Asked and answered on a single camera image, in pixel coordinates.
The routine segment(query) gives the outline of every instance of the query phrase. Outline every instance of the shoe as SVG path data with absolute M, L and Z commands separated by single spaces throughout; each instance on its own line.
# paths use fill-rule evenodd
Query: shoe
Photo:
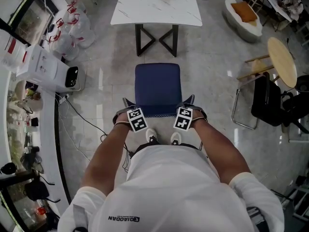
M 182 136 L 179 132 L 174 132 L 170 137 L 170 145 L 180 145 L 182 143 Z
M 157 137 L 156 137 L 156 132 L 154 129 L 152 128 L 148 128 L 147 131 L 146 131 L 146 140 L 147 142 L 152 142 L 154 140 L 157 141 Z

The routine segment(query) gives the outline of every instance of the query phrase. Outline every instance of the black text logo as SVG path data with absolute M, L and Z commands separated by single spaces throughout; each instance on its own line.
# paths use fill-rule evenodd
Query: black text logo
M 108 220 L 112 220 L 112 221 L 124 221 L 124 222 L 139 222 L 140 218 L 139 217 L 131 217 L 131 216 L 116 216 L 116 217 L 112 217 L 112 216 L 108 216 Z

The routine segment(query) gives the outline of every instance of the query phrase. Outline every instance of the wrist strap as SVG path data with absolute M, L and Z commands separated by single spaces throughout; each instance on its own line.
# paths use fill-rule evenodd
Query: wrist strap
M 116 125 L 126 125 L 126 126 L 129 127 L 130 130 L 132 130 L 132 127 L 131 127 L 131 125 L 130 125 L 130 122 L 118 121 L 117 123 L 114 124 L 114 127 L 115 127 Z
M 208 123 L 208 120 L 207 120 L 205 117 L 198 117 L 198 118 L 195 118 L 195 119 L 192 120 L 191 125 L 192 125 L 194 122 L 198 121 L 199 119 L 203 119 L 203 120 L 205 120 L 205 121 Z

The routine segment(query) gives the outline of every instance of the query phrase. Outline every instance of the round wooden table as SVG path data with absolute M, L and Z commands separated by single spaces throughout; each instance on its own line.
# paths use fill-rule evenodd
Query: round wooden table
M 252 58 L 245 62 L 248 63 L 255 61 L 257 59 L 260 60 L 264 58 L 270 58 L 272 65 L 257 69 L 247 75 L 240 76 L 237 79 L 239 80 L 244 77 L 255 75 L 257 73 L 262 73 L 275 68 L 278 73 L 278 76 L 273 80 L 273 82 L 281 78 L 282 81 L 288 87 L 295 87 L 297 82 L 297 71 L 290 51 L 285 47 L 285 45 L 280 40 L 274 37 L 269 38 L 267 42 L 267 47 L 268 47 L 268 55 Z

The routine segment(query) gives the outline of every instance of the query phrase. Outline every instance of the orange cushion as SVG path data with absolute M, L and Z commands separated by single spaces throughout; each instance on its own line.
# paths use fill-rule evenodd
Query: orange cushion
M 256 14 L 247 2 L 231 3 L 235 12 L 241 17 L 243 22 L 255 21 L 257 19 Z

